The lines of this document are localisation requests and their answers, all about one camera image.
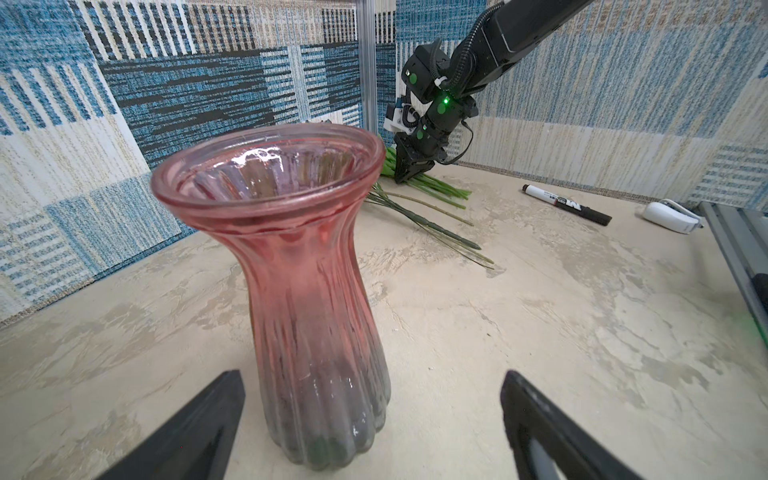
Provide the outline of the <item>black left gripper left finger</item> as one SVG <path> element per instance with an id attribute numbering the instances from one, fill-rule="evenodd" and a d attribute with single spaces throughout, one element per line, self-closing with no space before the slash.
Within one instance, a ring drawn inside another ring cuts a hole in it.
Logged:
<path id="1" fill-rule="evenodd" d="M 241 373 L 223 372 L 100 477 L 224 478 L 245 398 Z"/>

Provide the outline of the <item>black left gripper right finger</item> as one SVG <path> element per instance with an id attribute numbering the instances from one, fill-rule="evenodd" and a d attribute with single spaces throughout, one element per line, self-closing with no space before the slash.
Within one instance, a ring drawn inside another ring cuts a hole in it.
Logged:
<path id="1" fill-rule="evenodd" d="M 507 441 L 520 479 L 637 479 L 521 373 L 500 391 Z"/>

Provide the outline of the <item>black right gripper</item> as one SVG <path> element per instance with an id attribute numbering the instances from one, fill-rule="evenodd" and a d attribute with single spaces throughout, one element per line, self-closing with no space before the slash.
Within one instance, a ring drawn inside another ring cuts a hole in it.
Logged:
<path id="1" fill-rule="evenodd" d="M 437 95 L 423 115 L 413 133 L 413 146 L 409 135 L 396 133 L 394 136 L 396 183 L 405 183 L 411 178 L 424 174 L 435 166 L 435 162 L 457 162 L 469 147 L 453 158 L 448 158 L 445 147 L 455 128 L 463 126 L 474 137 L 466 120 L 476 117 L 479 111 L 471 96 L 453 98 L 451 95 Z"/>

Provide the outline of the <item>pink ribbed glass vase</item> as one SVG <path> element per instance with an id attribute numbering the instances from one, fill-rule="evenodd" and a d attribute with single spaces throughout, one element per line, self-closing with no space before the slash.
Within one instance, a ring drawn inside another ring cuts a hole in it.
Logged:
<path id="1" fill-rule="evenodd" d="M 288 124 L 177 152 L 150 181 L 239 262 L 269 434 L 314 470 L 347 466 L 386 421 L 390 377 L 354 245 L 384 158 L 369 131 Z"/>

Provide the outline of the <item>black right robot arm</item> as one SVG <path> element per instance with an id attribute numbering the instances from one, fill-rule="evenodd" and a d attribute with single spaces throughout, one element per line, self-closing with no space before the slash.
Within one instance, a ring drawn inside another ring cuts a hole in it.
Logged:
<path id="1" fill-rule="evenodd" d="M 405 183 L 435 165 L 452 165 L 451 133 L 479 114 L 475 93 L 499 79 L 587 1 L 504 1 L 487 8 L 448 56 L 442 40 L 417 46 L 401 69 L 405 130 L 394 135 L 394 180 Z"/>

